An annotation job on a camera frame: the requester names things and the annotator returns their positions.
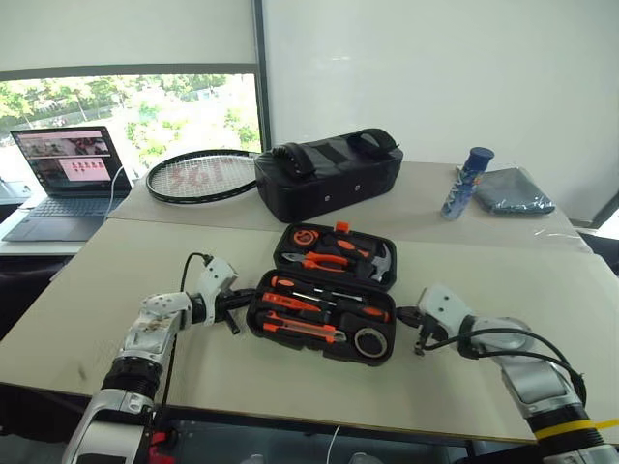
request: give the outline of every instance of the black tool case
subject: black tool case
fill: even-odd
[[[344,269],[344,272],[327,271],[289,261],[284,258],[286,253],[326,254],[344,258],[348,263],[342,265],[315,258],[313,262],[319,266]],[[381,262],[384,274],[377,281],[372,278],[376,272],[372,261],[375,257],[387,259],[386,254],[390,262],[388,266]],[[247,323],[253,334],[290,348],[321,350],[325,358],[339,361],[380,365],[391,357],[396,338],[396,305],[386,292],[396,282],[397,255],[393,242],[348,231],[345,223],[338,223],[335,228],[292,224],[283,233],[274,260],[277,268],[260,279],[247,312]],[[302,309],[286,306],[298,302]],[[292,324],[293,328],[285,329],[284,324],[288,327]],[[321,329],[314,335],[316,326]],[[324,326],[330,326],[326,333],[322,330]]]

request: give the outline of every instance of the white wall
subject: white wall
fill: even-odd
[[[364,127],[409,160],[491,148],[570,218],[619,189],[619,1],[265,0],[276,143]]]

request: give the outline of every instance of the black bag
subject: black bag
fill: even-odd
[[[389,191],[402,151],[381,129],[286,143],[255,161],[262,200],[277,219],[297,222]]]

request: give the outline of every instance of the white tabletop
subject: white tabletop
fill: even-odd
[[[403,162],[391,191],[308,222],[344,220],[353,230],[394,240],[591,252],[559,209],[542,217],[496,217],[473,200],[461,218],[445,220],[439,211],[455,176],[453,164]],[[110,217],[279,232],[287,225],[256,189],[213,204],[178,206],[152,198],[143,180]]]
[[[101,387],[139,301],[176,291],[186,256],[228,260],[255,286],[273,267],[279,232],[109,220],[0,345],[0,382],[91,394]],[[592,254],[396,241],[398,305],[442,282],[479,315],[514,316],[586,373],[594,421],[619,417],[619,283]],[[191,291],[199,270],[192,267]],[[379,367],[295,351],[225,324],[179,337],[170,403],[259,417],[506,440],[532,434],[491,361],[452,349],[411,352],[417,331],[398,323],[396,347]],[[604,436],[619,443],[619,431]]]

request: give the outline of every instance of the laptop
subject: laptop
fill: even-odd
[[[103,225],[112,179],[122,166],[105,127],[15,130],[47,199],[7,234],[7,242],[85,242]],[[127,197],[131,184],[120,172],[112,208]]]

